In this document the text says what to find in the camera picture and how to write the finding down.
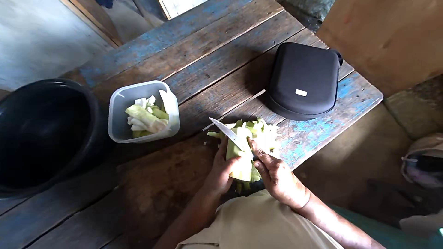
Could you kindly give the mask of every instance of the wooden table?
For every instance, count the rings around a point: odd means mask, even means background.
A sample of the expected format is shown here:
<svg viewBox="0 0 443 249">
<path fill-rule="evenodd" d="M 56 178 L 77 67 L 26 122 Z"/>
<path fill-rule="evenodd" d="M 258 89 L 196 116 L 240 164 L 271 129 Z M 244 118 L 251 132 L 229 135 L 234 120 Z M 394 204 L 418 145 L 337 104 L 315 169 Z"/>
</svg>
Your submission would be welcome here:
<svg viewBox="0 0 443 249">
<path fill-rule="evenodd" d="M 217 141 L 201 132 L 208 117 L 227 123 L 258 116 L 279 124 L 281 156 L 295 168 L 382 100 L 345 62 L 337 104 L 327 115 L 301 122 L 273 113 L 255 95 L 282 42 L 327 48 L 273 0 L 209 0 L 65 74 L 105 106 L 119 87 L 162 80 L 178 98 L 180 131 L 118 145 L 107 163 L 85 175 L 31 198 L 1 201 L 0 248 L 117 249 L 129 241 L 146 248 L 210 169 Z"/>
</svg>

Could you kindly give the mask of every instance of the person's right hand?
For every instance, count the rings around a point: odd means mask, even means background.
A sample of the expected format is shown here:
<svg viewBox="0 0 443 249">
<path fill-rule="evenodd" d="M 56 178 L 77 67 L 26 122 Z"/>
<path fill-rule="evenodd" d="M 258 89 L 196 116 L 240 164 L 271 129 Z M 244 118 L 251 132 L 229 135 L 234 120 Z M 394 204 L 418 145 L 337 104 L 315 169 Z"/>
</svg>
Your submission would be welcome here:
<svg viewBox="0 0 443 249">
<path fill-rule="evenodd" d="M 311 196 L 309 189 L 297 179 L 284 161 L 266 154 L 254 140 L 248 138 L 248 142 L 252 152 L 260 159 L 254 161 L 254 167 L 260 173 L 268 192 L 292 209 L 304 207 Z"/>
</svg>

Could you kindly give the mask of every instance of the person's left hand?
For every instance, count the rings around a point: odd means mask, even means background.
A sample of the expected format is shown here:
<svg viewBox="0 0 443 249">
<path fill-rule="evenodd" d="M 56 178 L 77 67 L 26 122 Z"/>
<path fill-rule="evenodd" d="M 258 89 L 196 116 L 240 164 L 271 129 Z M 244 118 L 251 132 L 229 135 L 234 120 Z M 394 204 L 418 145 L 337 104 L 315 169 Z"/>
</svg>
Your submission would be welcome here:
<svg viewBox="0 0 443 249">
<path fill-rule="evenodd" d="M 220 144 L 217 154 L 215 154 L 211 172 L 209 172 L 203 186 L 203 189 L 211 194 L 221 195 L 228 191 L 233 180 L 233 178 L 229 177 L 229 174 L 235 165 L 240 163 L 239 159 L 241 156 L 225 160 L 227 147 L 228 138 L 225 137 Z"/>
</svg>

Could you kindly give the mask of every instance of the black case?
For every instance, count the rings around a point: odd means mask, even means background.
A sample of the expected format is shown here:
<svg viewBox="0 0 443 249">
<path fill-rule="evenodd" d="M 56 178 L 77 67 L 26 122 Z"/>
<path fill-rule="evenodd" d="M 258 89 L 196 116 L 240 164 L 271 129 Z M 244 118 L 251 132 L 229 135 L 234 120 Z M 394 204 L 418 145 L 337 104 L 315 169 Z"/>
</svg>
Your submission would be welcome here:
<svg viewBox="0 0 443 249">
<path fill-rule="evenodd" d="M 277 49 L 266 105 L 297 121 L 317 118 L 335 105 L 338 69 L 343 60 L 334 50 L 283 43 Z"/>
</svg>

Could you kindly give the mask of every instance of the black bucket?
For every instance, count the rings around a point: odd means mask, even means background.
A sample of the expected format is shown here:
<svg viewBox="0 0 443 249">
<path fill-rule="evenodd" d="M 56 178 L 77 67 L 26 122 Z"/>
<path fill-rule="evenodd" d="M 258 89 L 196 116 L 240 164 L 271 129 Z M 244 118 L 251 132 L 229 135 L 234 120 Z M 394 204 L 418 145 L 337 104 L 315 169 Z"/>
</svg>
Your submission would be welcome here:
<svg viewBox="0 0 443 249">
<path fill-rule="evenodd" d="M 114 142 L 92 92 L 65 79 L 23 86 L 0 101 L 0 198 L 22 198 L 86 172 Z"/>
</svg>

